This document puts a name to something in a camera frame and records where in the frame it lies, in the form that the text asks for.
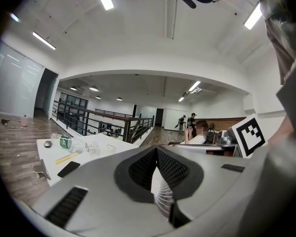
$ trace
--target small bottle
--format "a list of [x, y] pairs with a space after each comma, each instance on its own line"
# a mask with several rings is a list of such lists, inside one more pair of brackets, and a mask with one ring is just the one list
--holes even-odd
[[81, 154], [85, 151], [89, 151], [88, 145], [77, 138], [72, 138], [70, 136], [64, 136], [58, 133], [53, 133], [50, 139], [54, 143], [58, 143], [63, 148], [68, 148], [71, 153]]
[[27, 123], [28, 123], [28, 118], [26, 117], [26, 115], [24, 115], [24, 117], [21, 117], [21, 126], [26, 127]]

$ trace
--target desk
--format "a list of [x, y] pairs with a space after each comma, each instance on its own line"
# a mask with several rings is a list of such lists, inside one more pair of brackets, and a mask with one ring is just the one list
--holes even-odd
[[74, 161], [74, 162], [80, 163], [81, 165], [84, 165], [89, 161], [111, 155], [110, 152], [106, 150], [107, 144], [116, 147], [116, 154], [138, 147], [136, 145], [126, 143], [124, 141], [116, 140], [115, 138], [111, 138], [104, 134], [81, 136], [79, 137], [79, 139], [86, 142], [87, 144], [91, 144], [93, 141], [95, 141], [99, 146], [100, 154], [92, 156], [89, 152], [84, 152], [69, 160], [63, 161], [59, 164], [55, 164], [56, 160], [68, 155], [69, 150], [61, 147], [59, 143], [57, 144], [53, 143], [53, 145], [50, 148], [46, 148], [44, 147], [44, 142], [49, 139], [37, 140], [37, 149], [38, 149], [39, 159], [44, 160], [46, 171], [49, 174], [49, 177], [51, 179], [51, 180], [47, 179], [49, 186], [53, 186], [54, 184], [56, 184], [61, 180], [61, 178], [57, 176], [57, 174], [70, 161]]

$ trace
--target wooden floor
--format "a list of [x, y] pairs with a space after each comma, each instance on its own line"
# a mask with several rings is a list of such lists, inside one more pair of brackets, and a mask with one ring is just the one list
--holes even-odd
[[[10, 194], [31, 206], [48, 188], [46, 179], [37, 177], [32, 166], [39, 165], [36, 140], [48, 139], [52, 133], [66, 134], [42, 110], [35, 110], [26, 129], [20, 119], [0, 115], [0, 173]], [[1, 119], [10, 119], [8, 126]]]
[[179, 135], [177, 131], [165, 130], [160, 126], [155, 126], [141, 146], [168, 145], [169, 142], [182, 142], [183, 140], [184, 135]]

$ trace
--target water bottle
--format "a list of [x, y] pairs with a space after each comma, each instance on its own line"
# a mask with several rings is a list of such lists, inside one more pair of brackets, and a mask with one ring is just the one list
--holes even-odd
[[69, 152], [71, 153], [78, 153], [81, 154], [85, 151], [89, 151], [88, 145], [77, 138], [72, 138], [70, 136], [64, 136], [58, 133], [53, 133], [50, 136], [51, 141], [54, 143], [58, 143], [59, 145], [62, 146], [63, 148], [68, 148]]

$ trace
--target white ceiling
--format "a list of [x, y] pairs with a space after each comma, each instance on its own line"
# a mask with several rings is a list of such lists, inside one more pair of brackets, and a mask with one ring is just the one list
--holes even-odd
[[[188, 91], [194, 83], [194, 80], [174, 77], [119, 74], [62, 80], [59, 83], [59, 87], [66, 90], [70, 90], [70, 87], [73, 85], [81, 87], [82, 89], [77, 88], [75, 93], [82, 95], [90, 86], [95, 85], [99, 91], [91, 91], [90, 97], [95, 98], [97, 95], [100, 95], [103, 100], [115, 100], [117, 97], [127, 99], [129, 96], [141, 98], [141, 96], [150, 95], [158, 98], [164, 97], [167, 101], [177, 102], [182, 94]], [[222, 87], [204, 82], [200, 83], [199, 87], [216, 93], [223, 90]], [[185, 98], [185, 102], [199, 100], [204, 95], [202, 91], [189, 94]]]
[[[252, 30], [243, 26], [256, 2], [196, 2], [193, 10], [178, 0], [174, 38], [214, 47], [248, 67], [271, 49], [262, 19]], [[175, 0], [168, 0], [167, 4], [165, 0], [113, 3], [114, 9], [105, 11], [100, 0], [25, 0], [17, 15], [22, 28], [36, 31], [70, 56], [89, 43], [114, 35], [172, 37]]]

